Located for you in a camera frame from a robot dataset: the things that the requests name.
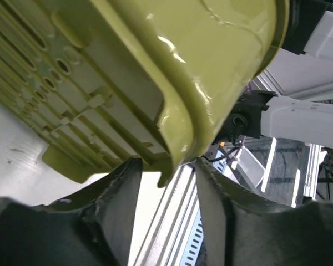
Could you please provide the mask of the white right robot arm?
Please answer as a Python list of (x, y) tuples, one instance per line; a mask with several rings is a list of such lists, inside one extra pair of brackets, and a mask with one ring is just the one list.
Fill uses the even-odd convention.
[[(291, 1), (282, 48), (333, 61), (333, 1)], [(333, 149), (333, 104), (252, 90), (238, 98), (215, 142), (274, 137)]]

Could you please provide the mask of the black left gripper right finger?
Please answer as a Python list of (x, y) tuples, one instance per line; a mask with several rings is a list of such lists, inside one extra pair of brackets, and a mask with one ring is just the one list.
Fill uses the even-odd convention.
[(292, 208), (195, 163), (208, 265), (333, 265), (333, 203)]

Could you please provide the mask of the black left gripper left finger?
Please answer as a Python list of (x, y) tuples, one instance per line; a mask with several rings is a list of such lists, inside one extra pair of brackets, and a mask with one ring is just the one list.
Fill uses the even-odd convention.
[(142, 173), (130, 158), (46, 206), (0, 197), (0, 265), (127, 265)]

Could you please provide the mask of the olive green slotted container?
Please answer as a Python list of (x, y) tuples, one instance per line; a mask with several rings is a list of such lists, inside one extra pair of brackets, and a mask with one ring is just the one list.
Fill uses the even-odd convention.
[(0, 1), (0, 103), (83, 183), (140, 158), (166, 186), (282, 46), (289, 1)]

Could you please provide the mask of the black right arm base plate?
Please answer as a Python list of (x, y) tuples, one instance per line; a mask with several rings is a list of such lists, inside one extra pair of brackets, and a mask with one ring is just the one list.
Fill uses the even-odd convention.
[(207, 152), (202, 155), (210, 163), (218, 162), (223, 160), (226, 156), (226, 152), (223, 150), (222, 143), (231, 143), (234, 147), (235, 139), (228, 137), (216, 137), (208, 148)]

